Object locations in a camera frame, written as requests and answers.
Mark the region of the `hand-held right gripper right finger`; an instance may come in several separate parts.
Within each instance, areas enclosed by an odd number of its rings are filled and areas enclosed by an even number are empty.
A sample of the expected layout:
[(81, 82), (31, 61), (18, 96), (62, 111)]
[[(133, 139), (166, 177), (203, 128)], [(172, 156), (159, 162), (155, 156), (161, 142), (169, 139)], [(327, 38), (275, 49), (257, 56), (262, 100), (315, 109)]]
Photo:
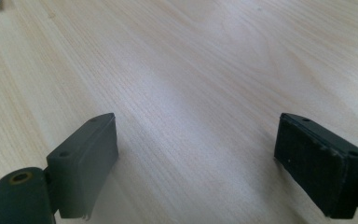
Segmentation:
[(283, 113), (274, 149), (325, 216), (351, 219), (358, 209), (358, 147), (298, 115)]

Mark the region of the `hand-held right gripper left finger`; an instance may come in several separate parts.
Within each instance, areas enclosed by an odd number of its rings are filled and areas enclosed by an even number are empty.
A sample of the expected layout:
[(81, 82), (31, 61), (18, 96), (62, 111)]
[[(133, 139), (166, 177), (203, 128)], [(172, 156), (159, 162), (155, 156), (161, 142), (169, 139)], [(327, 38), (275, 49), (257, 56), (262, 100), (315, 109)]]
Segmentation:
[(115, 115), (86, 121), (47, 156), (52, 208), (62, 218), (90, 217), (117, 158)]

